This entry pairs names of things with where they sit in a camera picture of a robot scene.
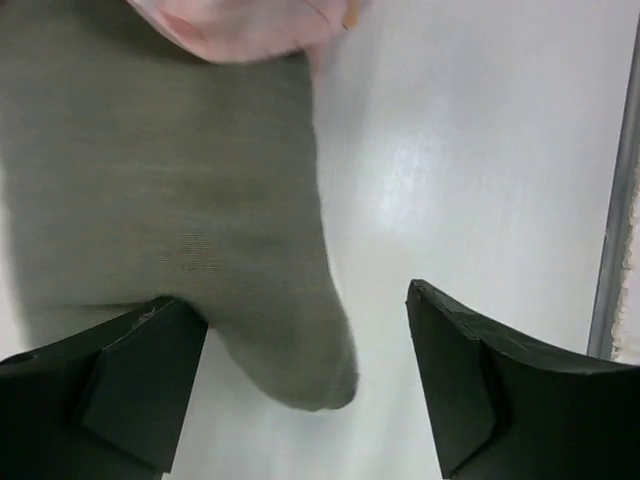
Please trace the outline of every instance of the gray cloth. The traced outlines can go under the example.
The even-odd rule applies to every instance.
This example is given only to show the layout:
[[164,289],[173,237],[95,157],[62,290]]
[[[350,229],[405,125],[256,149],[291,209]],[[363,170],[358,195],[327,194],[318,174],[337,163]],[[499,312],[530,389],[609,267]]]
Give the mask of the gray cloth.
[[32,344],[176,295],[270,396],[349,403],[311,112],[303,56],[205,64],[113,0],[0,7],[3,202]]

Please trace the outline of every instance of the gray metal trim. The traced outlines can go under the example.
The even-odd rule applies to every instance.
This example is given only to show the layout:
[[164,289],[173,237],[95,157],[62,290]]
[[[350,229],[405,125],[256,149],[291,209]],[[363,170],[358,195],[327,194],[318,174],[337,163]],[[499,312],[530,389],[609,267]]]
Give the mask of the gray metal trim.
[[622,263],[629,235],[629,209],[635,188],[635,170],[640,149],[640,28],[637,29],[631,73],[627,87],[618,155],[596,296],[591,318],[587,355],[610,358],[611,328],[622,287]]

